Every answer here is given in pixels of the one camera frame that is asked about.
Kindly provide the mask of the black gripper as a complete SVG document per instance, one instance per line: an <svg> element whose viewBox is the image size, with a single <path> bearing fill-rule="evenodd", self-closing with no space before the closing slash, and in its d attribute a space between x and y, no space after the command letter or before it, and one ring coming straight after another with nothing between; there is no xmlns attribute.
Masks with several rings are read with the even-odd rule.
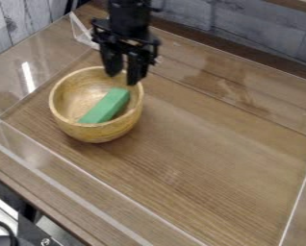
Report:
<svg viewBox="0 0 306 246"><path fill-rule="evenodd" d="M93 41L100 44L106 73L116 77L128 56L128 84L136 86L156 64L160 38L152 33L153 0L109 0L109 17L93 18Z"/></svg>

